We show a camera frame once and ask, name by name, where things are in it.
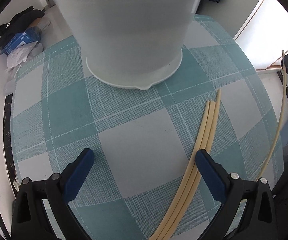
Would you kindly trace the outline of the teal plaid tablecloth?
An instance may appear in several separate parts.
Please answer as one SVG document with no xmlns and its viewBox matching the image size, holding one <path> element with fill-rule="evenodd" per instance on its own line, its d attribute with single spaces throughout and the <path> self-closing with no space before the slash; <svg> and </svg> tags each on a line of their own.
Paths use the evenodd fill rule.
<svg viewBox="0 0 288 240">
<path fill-rule="evenodd" d="M 205 104 L 221 93 L 211 156 L 255 180 L 277 120 L 250 61 L 212 18 L 196 15 L 179 69 L 149 90 L 93 77 L 74 37 L 19 68 L 11 111 L 17 178 L 62 172 L 85 148 L 95 162 L 70 207 L 92 239 L 149 239 L 193 151 Z"/>
</svg>

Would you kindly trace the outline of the black clothes pile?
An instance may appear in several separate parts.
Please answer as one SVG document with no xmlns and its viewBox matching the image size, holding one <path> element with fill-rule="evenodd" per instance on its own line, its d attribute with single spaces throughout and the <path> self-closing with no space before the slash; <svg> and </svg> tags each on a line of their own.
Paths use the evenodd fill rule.
<svg viewBox="0 0 288 240">
<path fill-rule="evenodd" d="M 44 11 L 28 7 L 8 22 L 0 25 L 0 49 L 3 49 L 17 33 L 23 33 L 32 22 L 44 16 Z"/>
</svg>

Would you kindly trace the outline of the white utensil holder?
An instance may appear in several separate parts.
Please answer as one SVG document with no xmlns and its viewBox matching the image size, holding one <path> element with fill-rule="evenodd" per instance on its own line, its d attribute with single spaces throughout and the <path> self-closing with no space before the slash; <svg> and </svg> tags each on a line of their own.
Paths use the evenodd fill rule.
<svg viewBox="0 0 288 240">
<path fill-rule="evenodd" d="M 110 86 L 147 90 L 179 68 L 200 0 L 54 0 L 89 72 Z"/>
</svg>

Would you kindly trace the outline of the blue cardboard box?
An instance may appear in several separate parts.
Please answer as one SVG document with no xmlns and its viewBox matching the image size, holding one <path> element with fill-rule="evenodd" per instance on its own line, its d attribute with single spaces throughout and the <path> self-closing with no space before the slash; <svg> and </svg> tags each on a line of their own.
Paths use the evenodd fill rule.
<svg viewBox="0 0 288 240">
<path fill-rule="evenodd" d="M 41 40 L 40 32 L 37 27 L 30 27 L 23 33 L 17 33 L 8 44 L 2 49 L 0 54 L 9 55 L 14 49 Z"/>
</svg>

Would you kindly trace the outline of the grey plastic parcel bag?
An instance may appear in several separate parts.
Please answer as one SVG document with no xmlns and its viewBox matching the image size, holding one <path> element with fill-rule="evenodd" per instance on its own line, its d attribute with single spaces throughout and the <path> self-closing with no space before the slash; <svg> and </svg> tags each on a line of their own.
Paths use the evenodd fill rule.
<svg viewBox="0 0 288 240">
<path fill-rule="evenodd" d="M 16 75 L 17 70 L 14 68 L 12 71 L 8 72 L 8 78 L 4 86 L 4 95 L 8 96 L 14 93 L 16 87 Z"/>
</svg>

